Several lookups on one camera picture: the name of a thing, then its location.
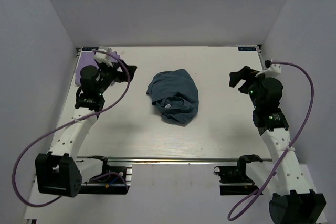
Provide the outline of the right blue table sticker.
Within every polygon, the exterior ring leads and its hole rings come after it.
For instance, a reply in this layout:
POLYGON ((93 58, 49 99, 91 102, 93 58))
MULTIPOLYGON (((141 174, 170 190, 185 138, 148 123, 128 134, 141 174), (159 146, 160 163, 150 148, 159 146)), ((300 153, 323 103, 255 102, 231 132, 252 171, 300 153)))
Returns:
POLYGON ((238 47, 239 51, 257 51, 256 47, 238 47))

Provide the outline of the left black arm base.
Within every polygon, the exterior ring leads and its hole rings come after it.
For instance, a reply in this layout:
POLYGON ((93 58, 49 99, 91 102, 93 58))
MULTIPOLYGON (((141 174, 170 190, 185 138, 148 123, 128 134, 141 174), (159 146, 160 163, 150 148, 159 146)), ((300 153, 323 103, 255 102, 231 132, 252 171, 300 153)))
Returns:
POLYGON ((78 158, 82 176, 79 194, 126 195, 131 186, 132 164, 103 156, 78 158))

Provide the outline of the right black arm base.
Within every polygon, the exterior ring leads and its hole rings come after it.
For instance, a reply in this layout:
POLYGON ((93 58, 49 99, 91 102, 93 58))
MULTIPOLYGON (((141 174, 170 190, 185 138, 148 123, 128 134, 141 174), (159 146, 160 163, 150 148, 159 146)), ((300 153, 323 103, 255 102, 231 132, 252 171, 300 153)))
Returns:
POLYGON ((258 155, 240 156, 235 165, 217 165, 214 174, 219 176, 219 191, 221 196, 247 196, 259 189, 255 182, 246 175, 246 164, 252 162, 270 162, 258 155))

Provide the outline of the folded lavender t-shirt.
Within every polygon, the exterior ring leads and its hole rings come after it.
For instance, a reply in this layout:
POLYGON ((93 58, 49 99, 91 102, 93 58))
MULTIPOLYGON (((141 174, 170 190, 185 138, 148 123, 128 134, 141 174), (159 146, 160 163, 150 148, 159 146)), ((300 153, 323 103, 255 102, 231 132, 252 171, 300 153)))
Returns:
MULTIPOLYGON (((114 57, 111 56, 112 63, 117 63, 115 58, 121 59, 120 55, 117 54, 117 52, 111 53, 114 57)), ((94 52, 83 52, 80 56, 79 62, 77 64, 77 67, 75 69, 75 85, 81 86, 80 78, 81 78, 81 70, 86 66, 94 66, 97 69, 99 68, 97 62, 94 60, 94 52)))

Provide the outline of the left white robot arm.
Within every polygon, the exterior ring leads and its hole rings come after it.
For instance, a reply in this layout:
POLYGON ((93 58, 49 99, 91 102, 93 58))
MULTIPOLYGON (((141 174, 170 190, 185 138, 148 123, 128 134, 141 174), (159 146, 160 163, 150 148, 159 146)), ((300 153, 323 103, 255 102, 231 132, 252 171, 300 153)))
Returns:
POLYGON ((62 136, 46 154, 38 154, 35 159, 37 185, 40 193, 75 197, 82 184, 110 178, 111 168, 107 158, 89 156, 77 161, 78 152, 99 118, 105 99, 103 93, 113 82, 129 82, 137 67, 125 62, 107 66, 99 63, 80 70, 80 87, 76 92, 76 104, 72 119, 62 136))

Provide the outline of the dark teal t-shirt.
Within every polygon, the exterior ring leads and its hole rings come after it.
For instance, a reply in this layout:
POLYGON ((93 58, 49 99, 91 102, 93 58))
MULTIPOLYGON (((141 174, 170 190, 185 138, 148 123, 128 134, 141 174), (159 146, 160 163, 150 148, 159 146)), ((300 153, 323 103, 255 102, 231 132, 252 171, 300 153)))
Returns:
POLYGON ((186 126, 198 114, 198 88, 185 69, 156 74, 146 94, 166 123, 186 126))

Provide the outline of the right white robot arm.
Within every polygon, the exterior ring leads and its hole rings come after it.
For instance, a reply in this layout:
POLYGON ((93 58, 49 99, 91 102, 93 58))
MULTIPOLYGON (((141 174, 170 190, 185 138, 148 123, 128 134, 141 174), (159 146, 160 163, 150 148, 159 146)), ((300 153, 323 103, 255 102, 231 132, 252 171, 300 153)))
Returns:
POLYGON ((239 91, 251 99, 254 125, 274 164, 269 172, 257 156, 245 157, 247 162, 238 166, 237 175, 245 182, 252 180, 258 188, 245 197, 250 202, 237 215, 230 210, 229 221, 242 216, 261 194, 270 197, 268 209, 273 223, 316 223, 326 206, 324 195, 307 182, 295 154, 296 140, 290 138, 289 124, 279 107, 283 85, 275 77, 280 73, 281 65, 275 63, 264 71, 245 66, 229 74, 232 88, 244 81, 239 91))

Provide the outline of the left blue table sticker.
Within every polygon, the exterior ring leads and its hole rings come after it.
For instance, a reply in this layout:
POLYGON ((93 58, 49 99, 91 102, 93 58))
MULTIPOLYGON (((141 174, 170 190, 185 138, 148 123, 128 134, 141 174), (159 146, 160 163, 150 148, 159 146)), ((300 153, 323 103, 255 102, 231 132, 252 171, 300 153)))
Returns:
POLYGON ((82 47, 81 51, 94 51, 98 49, 98 47, 82 47))

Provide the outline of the blue table sticker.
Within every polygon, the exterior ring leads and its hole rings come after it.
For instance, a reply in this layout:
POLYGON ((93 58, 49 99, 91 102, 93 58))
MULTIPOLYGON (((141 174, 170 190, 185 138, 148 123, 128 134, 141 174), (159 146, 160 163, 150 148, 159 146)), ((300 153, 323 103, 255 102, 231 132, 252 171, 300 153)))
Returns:
POLYGON ((81 51, 94 51, 98 49, 98 47, 82 47, 81 51))
POLYGON ((239 51, 257 51, 256 47, 238 47, 239 51))

